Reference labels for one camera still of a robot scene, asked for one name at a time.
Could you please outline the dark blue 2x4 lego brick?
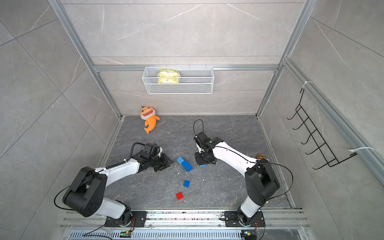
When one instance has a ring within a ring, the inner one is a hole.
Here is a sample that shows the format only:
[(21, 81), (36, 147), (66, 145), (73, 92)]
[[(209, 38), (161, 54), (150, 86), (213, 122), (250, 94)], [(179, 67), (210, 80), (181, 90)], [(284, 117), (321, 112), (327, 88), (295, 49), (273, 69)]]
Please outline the dark blue 2x4 lego brick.
[(185, 161), (183, 158), (179, 157), (177, 159), (177, 162), (180, 164), (181, 168), (186, 171), (186, 172), (190, 172), (193, 167), (192, 165), (190, 165), (187, 161)]

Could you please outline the blue 2x2 lego brick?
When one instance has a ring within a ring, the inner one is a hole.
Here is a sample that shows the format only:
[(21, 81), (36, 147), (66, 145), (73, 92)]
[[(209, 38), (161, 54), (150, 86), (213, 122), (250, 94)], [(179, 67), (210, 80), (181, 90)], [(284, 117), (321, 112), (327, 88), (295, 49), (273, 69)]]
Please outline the blue 2x2 lego brick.
[(191, 183), (190, 181), (185, 180), (183, 186), (185, 188), (189, 188), (190, 187), (190, 183)]

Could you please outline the red 2x2 lego brick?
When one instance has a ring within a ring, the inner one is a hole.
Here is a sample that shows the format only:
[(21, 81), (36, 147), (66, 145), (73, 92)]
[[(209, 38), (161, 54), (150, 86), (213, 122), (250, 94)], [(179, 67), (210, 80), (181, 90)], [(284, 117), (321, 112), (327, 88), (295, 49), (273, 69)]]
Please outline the red 2x2 lego brick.
[(176, 194), (177, 200), (180, 201), (184, 198), (183, 194), (181, 192)]

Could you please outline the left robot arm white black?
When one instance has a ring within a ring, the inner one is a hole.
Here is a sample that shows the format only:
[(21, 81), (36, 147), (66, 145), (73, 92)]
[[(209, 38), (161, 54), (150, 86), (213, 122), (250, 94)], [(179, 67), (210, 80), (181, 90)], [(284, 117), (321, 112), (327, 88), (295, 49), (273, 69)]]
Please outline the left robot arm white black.
[(173, 161), (157, 144), (135, 142), (128, 157), (118, 163), (80, 169), (73, 182), (64, 189), (63, 204), (68, 206), (68, 211), (75, 211), (83, 217), (104, 216), (114, 224), (126, 227), (133, 223), (131, 208), (120, 201), (105, 198), (106, 188), (127, 176), (149, 168), (155, 172), (163, 171), (171, 164)]

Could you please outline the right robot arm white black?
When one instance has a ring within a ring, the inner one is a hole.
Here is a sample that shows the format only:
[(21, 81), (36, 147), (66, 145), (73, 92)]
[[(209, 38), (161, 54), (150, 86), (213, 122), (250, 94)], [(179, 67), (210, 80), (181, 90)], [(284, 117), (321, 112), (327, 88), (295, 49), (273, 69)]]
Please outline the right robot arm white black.
[(233, 149), (220, 138), (208, 138), (203, 132), (194, 137), (198, 147), (198, 165), (216, 164), (221, 160), (245, 178), (247, 198), (237, 211), (237, 219), (244, 226), (252, 224), (257, 212), (279, 190), (280, 183), (266, 158), (255, 159)]

